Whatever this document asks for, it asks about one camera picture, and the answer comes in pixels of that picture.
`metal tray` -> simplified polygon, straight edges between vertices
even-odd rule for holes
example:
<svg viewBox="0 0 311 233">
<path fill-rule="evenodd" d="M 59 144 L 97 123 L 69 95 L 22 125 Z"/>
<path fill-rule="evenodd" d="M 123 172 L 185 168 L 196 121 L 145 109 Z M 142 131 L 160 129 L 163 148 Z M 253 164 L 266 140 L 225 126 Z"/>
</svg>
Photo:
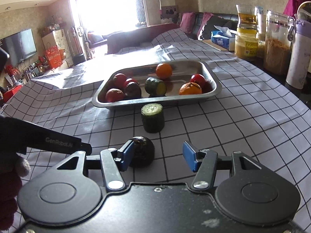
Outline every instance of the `metal tray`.
<svg viewBox="0 0 311 233">
<path fill-rule="evenodd" d="M 156 67 L 159 63 L 151 65 L 141 65 L 136 67 L 128 67 L 114 72 L 112 75 L 107 76 L 101 86 L 98 88 L 97 92 L 93 96 L 92 103 L 96 107 L 100 108 L 115 108 L 124 107 L 124 109 L 129 109 L 130 106 L 143 106 L 147 103 L 161 103 L 162 105 L 176 106 L 181 104 L 191 104 L 201 101 L 205 101 L 207 98 L 217 95 L 221 92 L 222 86 L 219 79 L 213 73 L 212 69 L 202 61 L 199 60 L 174 60 L 166 61 L 169 63 L 173 69 L 173 74 L 171 76 L 171 82 L 173 83 L 173 89 L 166 93 L 163 97 L 152 97 L 149 98 L 149 94 L 145 91 L 145 81 L 148 77 L 155 77 Z M 113 77 L 118 74 L 123 73 L 128 78 L 133 78 L 139 82 L 142 90 L 142 98 L 134 100 L 124 100 L 114 103 L 106 103 L 105 96 L 110 89 L 108 87 L 109 82 L 112 81 Z M 205 94 L 196 95 L 178 95 L 180 87 L 189 82 L 193 74 L 202 74 L 207 81 L 209 81 L 213 87 L 211 92 Z"/>
</svg>

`yellow label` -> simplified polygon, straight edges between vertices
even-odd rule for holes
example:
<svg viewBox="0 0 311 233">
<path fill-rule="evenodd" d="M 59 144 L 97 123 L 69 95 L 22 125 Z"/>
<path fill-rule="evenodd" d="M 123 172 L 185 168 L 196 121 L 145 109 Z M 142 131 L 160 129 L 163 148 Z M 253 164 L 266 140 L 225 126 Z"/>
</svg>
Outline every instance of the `yellow label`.
<svg viewBox="0 0 311 233">
<path fill-rule="evenodd" d="M 257 54 L 258 42 L 245 42 L 245 56 L 255 57 Z"/>
</svg>

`screw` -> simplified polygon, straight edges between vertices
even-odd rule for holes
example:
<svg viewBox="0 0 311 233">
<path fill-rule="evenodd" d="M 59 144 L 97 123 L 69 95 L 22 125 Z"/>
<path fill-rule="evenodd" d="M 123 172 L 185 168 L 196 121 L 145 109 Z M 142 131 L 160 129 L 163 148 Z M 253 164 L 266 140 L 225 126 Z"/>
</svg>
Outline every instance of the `screw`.
<svg viewBox="0 0 311 233">
<path fill-rule="evenodd" d="M 205 189 L 208 188 L 209 184 L 206 181 L 197 181 L 193 184 L 193 187 L 197 189 Z"/>
<path fill-rule="evenodd" d="M 163 189 L 162 189 L 162 188 L 160 188 L 160 187 L 156 187 L 156 188 L 154 189 L 154 191 L 155 191 L 155 192 L 157 192 L 157 193 L 159 193 L 159 192 L 162 192 L 162 191 L 163 191 Z"/>
<path fill-rule="evenodd" d="M 114 190 L 117 190 L 117 189 L 121 189 L 124 187 L 124 183 L 120 180 L 113 180 L 111 182 L 108 183 L 108 187 L 110 189 L 114 189 Z"/>
</svg>

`tray rim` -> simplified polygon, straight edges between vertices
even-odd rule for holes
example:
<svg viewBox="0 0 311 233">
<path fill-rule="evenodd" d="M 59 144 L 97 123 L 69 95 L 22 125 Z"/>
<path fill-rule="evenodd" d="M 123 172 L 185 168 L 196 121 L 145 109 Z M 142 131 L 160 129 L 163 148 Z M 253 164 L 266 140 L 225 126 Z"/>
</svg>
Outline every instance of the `tray rim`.
<svg viewBox="0 0 311 233">
<path fill-rule="evenodd" d="M 106 82 L 109 80 L 109 78 L 116 72 L 128 69 L 128 68 L 134 68 L 134 67 L 140 67 L 140 66 L 147 66 L 147 65 L 156 65 L 160 63 L 174 63 L 174 62 L 180 62 L 180 61 L 195 61 L 197 63 L 201 63 L 205 69 L 209 72 L 211 77 L 213 78 L 214 82 L 216 83 L 216 88 L 208 93 L 204 94 L 196 94 L 196 95 L 176 95 L 176 96 L 164 96 L 164 97 L 153 97 L 153 98 L 141 98 L 141 99 L 133 99 L 133 100 L 125 100 L 125 101 L 118 101 L 114 103 L 102 103 L 98 101 L 98 95 L 106 85 Z M 92 97 L 92 104 L 95 107 L 99 108 L 114 108 L 114 107 L 124 107 L 124 106 L 135 106 L 138 104 L 148 104 L 148 103 L 161 103 L 161 102 L 170 102 L 170 101 L 184 101 L 184 100 L 192 100 L 192 99 L 207 99 L 212 96 L 215 96 L 219 94 L 222 91 L 222 85 L 220 83 L 220 80 L 217 78 L 216 74 L 212 71 L 212 69 L 208 66 L 208 64 L 201 60 L 195 60 L 195 59 L 180 59 L 180 60 L 167 60 L 167 61 L 159 61 L 157 63 L 152 64 L 140 64 L 138 66 L 130 66 L 125 67 L 122 69 L 118 69 L 114 71 L 113 73 L 109 74 L 108 76 L 105 76 L 103 82 L 99 86 L 99 88 L 96 90 L 94 96 Z"/>
</svg>

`purple lid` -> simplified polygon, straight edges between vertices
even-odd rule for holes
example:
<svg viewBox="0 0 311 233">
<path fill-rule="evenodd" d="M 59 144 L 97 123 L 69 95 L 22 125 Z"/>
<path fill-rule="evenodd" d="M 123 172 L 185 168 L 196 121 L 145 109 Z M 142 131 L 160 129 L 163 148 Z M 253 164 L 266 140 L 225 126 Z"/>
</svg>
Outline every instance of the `purple lid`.
<svg viewBox="0 0 311 233">
<path fill-rule="evenodd" d="M 296 32 L 307 38 L 311 38 L 311 23 L 306 20 L 297 20 Z"/>
</svg>

